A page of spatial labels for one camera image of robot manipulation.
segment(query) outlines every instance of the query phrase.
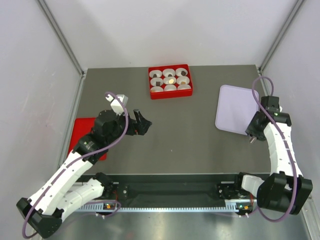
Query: gray table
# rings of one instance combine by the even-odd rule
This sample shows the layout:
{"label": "gray table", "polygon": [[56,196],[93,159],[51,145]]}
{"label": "gray table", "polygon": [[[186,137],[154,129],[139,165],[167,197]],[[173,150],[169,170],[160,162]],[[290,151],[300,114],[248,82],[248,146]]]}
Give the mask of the gray table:
{"label": "gray table", "polygon": [[[105,91],[129,97],[128,111],[140,109],[153,124],[145,136],[126,136],[112,148],[107,161],[87,173],[95,174],[222,174],[267,173],[266,142],[249,144],[248,137],[215,126],[222,85],[251,88],[258,76],[254,65],[192,66],[194,91],[190,97],[151,100],[148,68],[89,69],[78,118],[96,117],[110,109]],[[262,86],[258,86],[262,96]]]}

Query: wall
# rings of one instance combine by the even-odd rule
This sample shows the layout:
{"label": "wall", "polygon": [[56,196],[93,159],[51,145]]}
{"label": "wall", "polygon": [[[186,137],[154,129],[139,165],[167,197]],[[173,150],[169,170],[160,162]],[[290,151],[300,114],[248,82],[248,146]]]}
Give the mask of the wall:
{"label": "wall", "polygon": [[302,7],[264,75],[274,81],[275,95],[292,119],[292,140],[299,168],[313,181],[320,213],[320,1]]}
{"label": "wall", "polygon": [[22,239],[16,208],[57,169],[80,75],[36,1],[0,8],[0,239]]}
{"label": "wall", "polygon": [[47,1],[83,68],[259,66],[293,0]]}

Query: metal frame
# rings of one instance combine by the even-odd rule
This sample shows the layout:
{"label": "metal frame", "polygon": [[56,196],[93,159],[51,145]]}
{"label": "metal frame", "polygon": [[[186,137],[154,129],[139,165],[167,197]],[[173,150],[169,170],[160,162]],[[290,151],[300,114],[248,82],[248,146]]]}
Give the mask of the metal frame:
{"label": "metal frame", "polygon": [[[35,1],[38,3],[39,7],[43,11],[45,17],[47,18],[53,31],[55,32],[57,38],[60,40],[62,47],[64,48],[64,50],[66,51],[66,53],[70,57],[70,60],[72,61],[75,69],[81,75],[81,79],[79,81],[79,85],[77,87],[76,94],[75,94],[75,97],[73,100],[73,107],[72,107],[72,110],[71,110],[69,118],[68,118],[67,130],[65,132],[64,139],[62,142],[63,147],[62,147],[60,157],[59,157],[59,165],[60,165],[65,160],[66,155],[67,155],[68,146],[70,143],[72,129],[74,126],[74,121],[76,118],[76,113],[77,113],[78,105],[80,102],[80,97],[81,97],[81,93],[83,90],[84,80],[85,80],[86,74],[83,71],[81,65],[79,64],[75,54],[73,53],[70,45],[68,44],[68,41],[66,40],[63,32],[61,31],[57,21],[55,20],[51,10],[49,9],[47,3],[45,2],[45,0],[35,0]],[[276,36],[275,40],[273,41],[273,43],[269,49],[269,51],[267,52],[264,60],[262,61],[261,66],[257,68],[258,74],[260,76],[263,75],[263,71],[266,69],[266,67],[269,64],[270,60],[272,59],[273,55],[277,51],[286,32],[288,31],[288,29],[292,25],[295,17],[297,16],[299,10],[302,8],[305,1],[306,0],[297,0],[295,2],[290,14],[288,15],[286,21],[282,25],[281,30],[279,31],[278,35]],[[266,95],[268,95],[269,89],[268,89],[266,82],[262,80],[261,83],[262,83],[264,93]],[[303,206],[302,213],[303,213],[303,216],[305,219],[306,227],[308,228],[309,233],[310,233],[310,238],[312,240],[320,240],[320,218],[319,218],[318,212],[316,210],[315,204],[313,202],[312,196],[310,196],[308,201]],[[41,240],[42,238],[39,235],[36,235],[35,237],[33,237],[33,239]]]}

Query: reflective floor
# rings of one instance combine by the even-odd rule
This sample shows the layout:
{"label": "reflective floor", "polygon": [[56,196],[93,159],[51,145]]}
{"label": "reflective floor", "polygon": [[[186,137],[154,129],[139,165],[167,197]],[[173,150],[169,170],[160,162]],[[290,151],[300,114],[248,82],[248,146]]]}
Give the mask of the reflective floor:
{"label": "reflective floor", "polygon": [[[269,217],[280,214],[265,211]],[[75,213],[65,223],[81,216]],[[310,240],[302,214],[280,223],[256,212],[249,218],[213,213],[119,213],[80,218],[50,240]]]}

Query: cable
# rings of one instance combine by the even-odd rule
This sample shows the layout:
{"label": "cable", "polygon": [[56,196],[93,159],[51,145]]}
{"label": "cable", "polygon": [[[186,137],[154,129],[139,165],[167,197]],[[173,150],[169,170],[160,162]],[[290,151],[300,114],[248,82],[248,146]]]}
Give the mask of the cable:
{"label": "cable", "polygon": [[[122,103],[122,101],[112,92],[105,92],[104,96],[107,97],[108,95],[111,95],[115,100],[117,100],[119,102],[119,104],[121,105],[121,107],[123,108],[123,111],[124,111],[124,117],[125,117],[125,127],[124,127],[124,130],[123,130],[123,133],[121,134],[121,136],[115,140],[113,143],[111,143],[110,145],[104,147],[104,148],[101,148],[99,150],[96,150],[96,151],[93,151],[93,152],[90,152],[90,153],[87,153],[85,155],[82,155],[78,158],[76,158],[75,160],[73,160],[71,163],[69,163],[66,168],[68,169],[69,167],[71,167],[75,162],[81,160],[81,159],[84,159],[86,157],[89,157],[89,156],[92,156],[94,154],[98,154],[98,153],[101,153],[101,152],[104,152],[110,148],[112,148],[113,146],[115,146],[117,143],[119,143],[121,141],[121,139],[126,135],[127,133],[127,130],[128,130],[128,125],[129,125],[129,117],[128,117],[128,111],[125,107],[125,105]],[[43,194],[35,201],[35,203],[33,204],[33,206],[30,208],[30,210],[28,211],[27,215],[25,216],[25,219],[24,219],[24,222],[23,222],[23,226],[22,226],[22,236],[23,238],[25,239],[31,239],[33,238],[35,235],[37,235],[37,232],[35,232],[34,234],[28,236],[26,235],[26,228],[27,228],[27,223],[28,223],[28,220],[32,214],[32,212],[34,211],[34,209],[36,208],[36,206],[39,204],[39,202],[41,201],[41,199],[46,195],[46,193],[49,191],[49,189],[51,188],[51,186],[53,184],[55,184],[55,182],[60,178],[60,176],[66,171],[66,169],[63,169],[61,172],[59,172],[59,174],[53,179],[53,181],[50,183],[50,185],[43,191]]]}
{"label": "cable", "polygon": [[263,212],[262,210],[260,209],[260,207],[258,206],[257,209],[259,210],[259,212],[261,213],[261,215],[267,219],[268,221],[272,222],[272,223],[278,223],[278,222],[281,222],[283,221],[291,212],[294,204],[295,204],[295,200],[296,200],[296,196],[297,196],[297,186],[298,186],[298,180],[297,180],[297,170],[296,170],[296,166],[295,166],[295,162],[294,162],[294,158],[292,157],[292,154],[291,154],[291,151],[289,149],[289,145],[288,145],[288,142],[286,140],[286,137],[285,135],[283,134],[283,132],[281,131],[280,127],[277,125],[276,121],[271,117],[271,115],[264,109],[264,107],[262,106],[262,104],[259,102],[256,94],[255,94],[255,88],[256,88],[256,83],[257,81],[261,80],[261,79],[267,79],[270,83],[271,83],[271,87],[272,87],[272,90],[271,90],[271,95],[274,93],[274,83],[272,82],[272,80],[269,78],[269,77],[266,77],[266,76],[259,76],[257,77],[253,83],[252,83],[252,95],[253,95],[253,98],[254,100],[256,101],[256,103],[259,105],[259,108],[264,112],[264,114],[268,117],[268,119],[270,120],[270,122],[275,126],[275,128],[278,130],[282,140],[283,140],[283,143],[284,143],[284,146],[286,148],[286,151],[288,153],[288,156],[289,156],[289,160],[290,160],[290,163],[291,163],[291,167],[292,167],[292,172],[293,172],[293,188],[292,188],[292,197],[291,197],[291,201],[290,201],[290,204],[289,204],[289,207],[288,209],[285,211],[285,213],[278,219],[271,219],[269,217],[267,217]]}
{"label": "cable", "polygon": [[[112,217],[113,215],[115,215],[121,208],[121,203],[118,202],[117,200],[104,200],[104,201],[93,201],[93,202],[87,202],[85,205],[90,205],[90,204],[101,204],[101,203],[115,203],[116,206],[118,205],[118,207],[109,215],[104,215],[102,216],[103,219],[105,218],[109,218]],[[76,217],[75,219],[73,219],[71,222],[68,222],[67,224],[65,224],[64,226],[62,226],[62,228],[60,227],[60,229],[55,233],[55,235],[59,235],[61,234],[64,230],[66,230],[71,224],[73,224],[74,222],[78,221],[79,219],[85,217],[85,216],[89,216],[89,215],[95,215],[97,216],[98,213],[94,213],[94,212],[88,212],[88,213],[84,213],[81,214],[80,216]]]}

